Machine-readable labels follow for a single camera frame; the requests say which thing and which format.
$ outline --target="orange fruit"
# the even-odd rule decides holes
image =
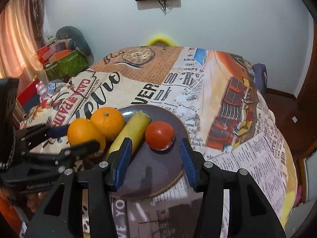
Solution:
[[[125,125],[122,114],[112,107],[99,108],[93,113],[90,121],[109,141],[115,140]]]
[[[100,143],[100,152],[103,152],[106,147],[105,136],[89,120],[84,118],[77,118],[69,125],[67,137],[71,146],[96,140]]]
[[[166,122],[152,122],[145,130],[146,143],[154,150],[168,149],[173,145],[174,138],[175,130]]]

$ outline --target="newspaper print tablecloth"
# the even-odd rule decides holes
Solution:
[[[280,216],[286,191],[284,139],[249,75],[251,64],[229,53],[190,47],[132,47],[106,56],[71,79],[34,110],[34,125],[90,118],[99,107],[152,104],[176,114],[194,150],[220,168],[246,168]],[[35,150],[58,153],[67,137]],[[87,193],[83,228],[89,233]],[[191,237],[202,194],[183,176],[163,194],[138,201],[111,198],[119,237]],[[224,191],[221,237],[227,236],[229,192]]]

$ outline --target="wall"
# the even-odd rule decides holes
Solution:
[[[164,35],[180,46],[232,52],[264,63],[268,87],[298,94],[306,75],[312,21],[301,0],[45,0],[49,27],[80,29],[95,62],[122,47]]]

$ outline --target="baseboard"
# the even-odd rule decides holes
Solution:
[[[290,93],[276,90],[276,89],[272,89],[272,88],[266,88],[266,93],[281,96],[281,97],[287,97],[287,98],[290,98],[296,102],[296,97],[294,96],[294,94],[290,94]]]

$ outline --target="pink toy figurine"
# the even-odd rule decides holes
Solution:
[[[36,87],[37,93],[40,95],[40,102],[42,103],[45,98],[49,97],[47,95],[47,93],[49,92],[49,89],[42,81],[36,84],[35,87]]]

